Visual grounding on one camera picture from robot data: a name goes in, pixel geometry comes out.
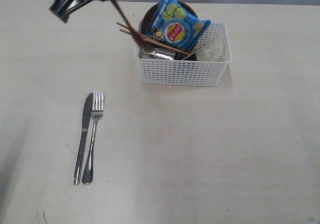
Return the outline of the lower wooden chopstick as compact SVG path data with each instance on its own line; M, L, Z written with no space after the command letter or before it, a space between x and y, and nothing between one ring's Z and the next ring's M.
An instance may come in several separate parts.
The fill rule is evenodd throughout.
M183 50L171 47L171 46L163 44L163 43L160 43L160 42L153 40L151 38L144 37L142 34L136 33L135 35L132 35L131 32L129 32L128 30L124 30L124 29L119 29L119 31L132 36L133 40L144 49L149 50L152 48L152 44L154 44L159 47L163 47L163 48L178 52L178 53L186 55L186 56L190 55L190 53L188 53L188 52L185 52Z

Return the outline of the blue chips bag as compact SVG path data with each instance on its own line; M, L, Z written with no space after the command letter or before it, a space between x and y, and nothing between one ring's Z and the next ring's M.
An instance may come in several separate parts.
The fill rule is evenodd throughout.
M177 0L160 0L144 35L189 52L210 26L210 20L200 20Z

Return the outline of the silver metal fork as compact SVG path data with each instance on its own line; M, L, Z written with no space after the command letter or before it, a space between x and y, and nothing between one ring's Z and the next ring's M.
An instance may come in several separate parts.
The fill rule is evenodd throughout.
M93 94L91 118L93 120L90 146L87 160L82 175L81 182L85 185L90 184L94 178L94 147L98 128L98 121L103 117L105 107L105 96L102 91L95 91Z

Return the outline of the white ceramic bowl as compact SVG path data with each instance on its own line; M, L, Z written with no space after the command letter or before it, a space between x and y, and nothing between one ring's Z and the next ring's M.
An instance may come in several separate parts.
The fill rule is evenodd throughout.
M182 60L189 61L220 61L224 53L224 41L222 36L218 36L205 45L197 48L190 55Z

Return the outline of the silver table knife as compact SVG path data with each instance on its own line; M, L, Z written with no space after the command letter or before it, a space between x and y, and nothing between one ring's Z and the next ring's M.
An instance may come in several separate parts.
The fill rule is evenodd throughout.
M90 119L91 119L93 97L94 97L94 94L92 92L89 93L89 95L85 99L84 106L83 106L81 136L80 136L80 143L79 143L76 164L75 164L75 170L74 170L74 176L73 176L73 184L74 185L78 185L80 183L80 179L81 179L81 172L82 172L82 165L83 165L83 159L84 159L84 153L85 153L85 147L86 147L86 141L87 141L87 134L88 134L88 128L89 128Z

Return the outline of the white perforated plastic basket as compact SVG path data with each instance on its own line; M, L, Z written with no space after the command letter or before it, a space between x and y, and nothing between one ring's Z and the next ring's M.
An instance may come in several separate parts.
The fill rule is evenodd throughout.
M227 65L232 60L227 27L223 22L214 21L199 39L195 49L222 36L224 51L220 61L189 61L139 58L140 48L134 45L134 57L140 73L140 80L147 84L216 86L219 84Z

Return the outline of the brown wooden plate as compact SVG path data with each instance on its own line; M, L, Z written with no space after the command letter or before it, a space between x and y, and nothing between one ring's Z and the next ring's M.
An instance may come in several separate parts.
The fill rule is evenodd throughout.
M195 17L197 17L197 14L195 13L195 11L188 6L186 3L184 2L178 2L184 9L186 9L188 12L190 12L191 14L193 14ZM142 21L141 21L141 25L140 25L140 32L141 33L145 33L153 19L153 16L157 10L158 7L158 3L154 4L144 15Z

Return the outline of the upper wooden chopstick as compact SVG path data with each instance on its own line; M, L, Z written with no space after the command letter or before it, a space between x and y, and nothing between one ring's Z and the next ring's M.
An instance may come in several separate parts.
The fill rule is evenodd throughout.
M120 27L122 27L122 29L120 29L121 32L131 35L130 28L129 28L128 26L126 26L126 25L124 25L124 24L122 24L122 23L119 23L119 22L117 22L117 25L119 25ZM152 39L152 38L150 38L150 37L148 37L148 36L146 36L146 35L138 32L138 31L135 31L135 32L136 32L136 34L139 35L144 41L146 41L146 42L148 42L148 43L150 43L150 44L154 44L154 45L157 45L157 46L160 46L160 47L163 47L163 48L167 48L167 49L169 49L169 50L178 52L178 53L183 54L183 55L186 55L186 56L190 55L190 53L188 53L188 52L185 52L185 51L183 51L183 50L180 50L180 49L171 47L171 46L169 46L169 45L163 44L163 43L161 43L161 42L159 42L159 41L156 41L156 40L154 40L154 39Z

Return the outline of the wooden chopstick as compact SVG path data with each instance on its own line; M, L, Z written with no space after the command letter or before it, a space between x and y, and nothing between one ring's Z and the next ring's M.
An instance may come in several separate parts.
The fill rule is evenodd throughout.
M119 22L117 22L117 25L119 25L120 27L122 27L122 29L120 29L121 32L131 35L130 28L129 28L128 26L126 26L126 25L124 25L124 24L122 24L122 23L119 23ZM159 41L156 41L156 40L154 40L154 39L152 39L152 38L150 38L150 37L148 37L148 36L146 36L146 35L138 32L138 31L135 31L135 32L136 32L136 34L139 35L144 41L146 41L146 42L148 42L148 43L150 43L150 44L154 44L154 45L157 45L157 46L160 46L160 47L163 47L163 48L167 48L167 49L169 49L169 50L178 52L178 53L183 54L183 55L186 55L186 56L190 55L190 53L188 53L188 52L185 52L185 51L183 51L183 50L180 50L180 49L171 47L171 46L169 46L169 45L163 44L163 43L161 43L161 42L159 42Z
M144 37L142 34L136 33L135 35L132 35L131 32L129 32L128 30L124 30L124 29L119 29L119 31L132 36L133 40L144 49L149 50L152 48L152 44L154 44L159 47L163 47L163 48L178 52L178 53L186 55L186 56L190 55L190 53L188 53L188 52L185 52L183 50L171 47L171 46L163 44L163 43L160 43L160 42L153 40L151 38Z

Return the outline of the red-brown wooden spoon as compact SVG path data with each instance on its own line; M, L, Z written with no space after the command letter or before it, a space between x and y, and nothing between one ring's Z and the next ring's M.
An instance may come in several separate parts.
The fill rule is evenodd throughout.
M116 0L110 0L110 2L114 5L114 7L116 8L116 10L119 12L119 14L121 15L121 17L123 18L123 20L125 21L131 36L133 38L133 40L141 47L143 48L145 51L152 51L152 46L150 43L148 43L147 41L145 41L143 39L143 37L138 34L138 32L131 26L129 20L127 19L126 15L124 14L124 12L122 11L120 5L118 4L118 2Z

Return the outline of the silver foil packet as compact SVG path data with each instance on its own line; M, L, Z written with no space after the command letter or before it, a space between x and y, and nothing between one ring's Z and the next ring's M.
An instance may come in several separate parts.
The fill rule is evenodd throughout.
M151 52L144 51L140 49L139 58L142 59L163 59L163 60L174 60L176 52L169 50L167 48L162 48L158 46L153 46Z

